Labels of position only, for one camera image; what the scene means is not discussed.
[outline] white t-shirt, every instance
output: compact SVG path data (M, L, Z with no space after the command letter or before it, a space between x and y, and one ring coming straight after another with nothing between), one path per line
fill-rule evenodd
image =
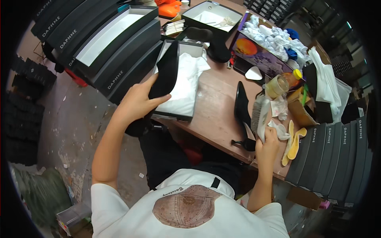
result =
M220 184L211 188L215 177ZM155 202L163 196L178 193L180 187L186 189L191 185L203 185L223 194L215 200L214 216L194 228L162 224L152 212ZM216 175L195 169L179 169L156 189L128 208L111 186L92 185L93 237L289 237L279 203L270 203L252 214L236 203L233 188Z

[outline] small plastic container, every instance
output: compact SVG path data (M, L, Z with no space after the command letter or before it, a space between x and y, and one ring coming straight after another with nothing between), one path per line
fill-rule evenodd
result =
M273 77L272 80L266 84L265 88L267 95L271 98L277 98L283 93L288 92L288 89L287 79L280 74Z
M179 14L183 14L189 7L189 0L181 0L180 12Z
M281 75L286 78L289 88L298 85L299 80L302 78L302 73L299 69L295 69L292 73L282 73Z

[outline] white bottle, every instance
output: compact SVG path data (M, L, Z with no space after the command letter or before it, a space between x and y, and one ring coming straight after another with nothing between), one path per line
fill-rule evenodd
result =
M186 10L189 9L189 0L181 0L180 12L179 14L183 14Z

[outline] hand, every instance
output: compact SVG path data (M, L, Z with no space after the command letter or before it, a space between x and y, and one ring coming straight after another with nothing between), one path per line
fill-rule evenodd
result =
M255 145L258 171L265 173L271 171L272 176L275 158L277 157L279 150L277 130L273 127L266 126L264 136L266 142L263 144L261 139L257 138Z
M130 123L143 118L151 110L168 101L171 98L170 94L154 99L148 98L148 94L152 85L155 83L157 76L158 74L156 73L144 83L133 85L123 97L110 122L122 126L125 130Z

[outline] black pointed-toe pump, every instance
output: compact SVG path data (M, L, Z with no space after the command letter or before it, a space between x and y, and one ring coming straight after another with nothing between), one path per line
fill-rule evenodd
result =
M242 141L232 140L231 143L232 145L240 144L247 151L255 151L256 141L248 137L248 133L251 133L251 118L249 116L249 112L247 111L248 103L249 100L247 99L243 83L239 81L237 86L237 95L235 97L234 116L242 129L244 139Z
M179 42L173 41L163 57L157 62L156 66L159 75L148 94L149 99L163 97L173 90L179 68L179 53ZM152 130L154 126L150 119L155 109L150 111L144 118L133 121L127 127L125 133L130 136L140 137Z

